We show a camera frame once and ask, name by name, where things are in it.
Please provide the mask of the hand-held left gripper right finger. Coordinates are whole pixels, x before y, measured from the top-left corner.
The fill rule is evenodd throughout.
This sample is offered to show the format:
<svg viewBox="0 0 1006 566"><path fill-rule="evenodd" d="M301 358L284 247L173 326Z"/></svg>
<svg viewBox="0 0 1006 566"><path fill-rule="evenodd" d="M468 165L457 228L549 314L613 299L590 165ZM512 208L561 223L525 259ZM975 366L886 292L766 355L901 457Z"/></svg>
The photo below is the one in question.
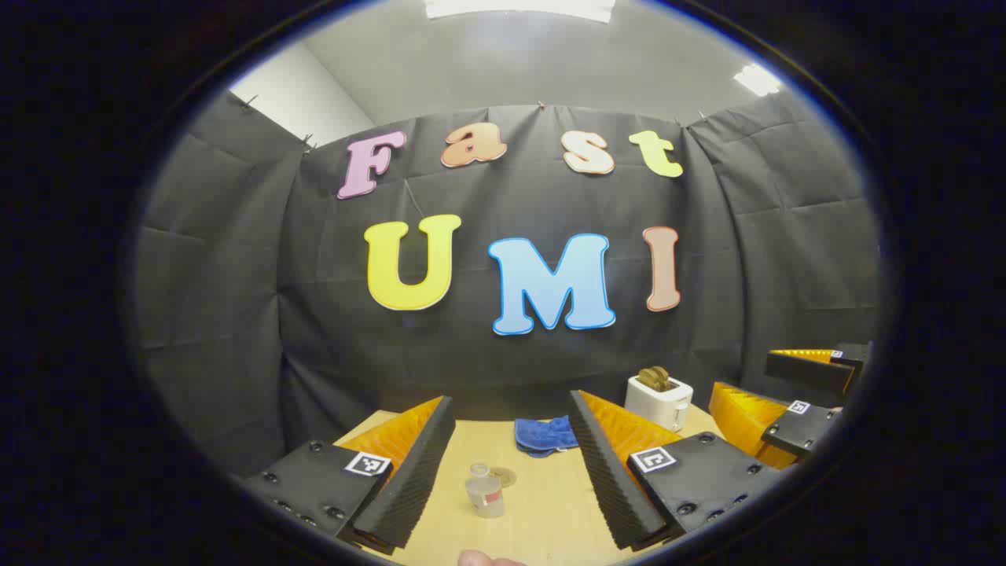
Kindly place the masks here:
<svg viewBox="0 0 1006 566"><path fill-rule="evenodd" d="M569 395L569 422L620 549L701 529L784 478L713 432L684 437L586 391Z"/></svg>

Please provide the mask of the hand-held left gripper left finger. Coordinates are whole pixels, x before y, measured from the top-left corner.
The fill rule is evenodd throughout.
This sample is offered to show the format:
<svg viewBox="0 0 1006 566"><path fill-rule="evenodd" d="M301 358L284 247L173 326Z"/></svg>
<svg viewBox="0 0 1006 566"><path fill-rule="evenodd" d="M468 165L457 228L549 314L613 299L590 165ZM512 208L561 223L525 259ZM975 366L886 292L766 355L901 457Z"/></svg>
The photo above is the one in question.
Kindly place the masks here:
<svg viewBox="0 0 1006 566"><path fill-rule="evenodd" d="M391 555L416 529L455 423L438 395L343 445L311 440L244 486L322 537Z"/></svg>

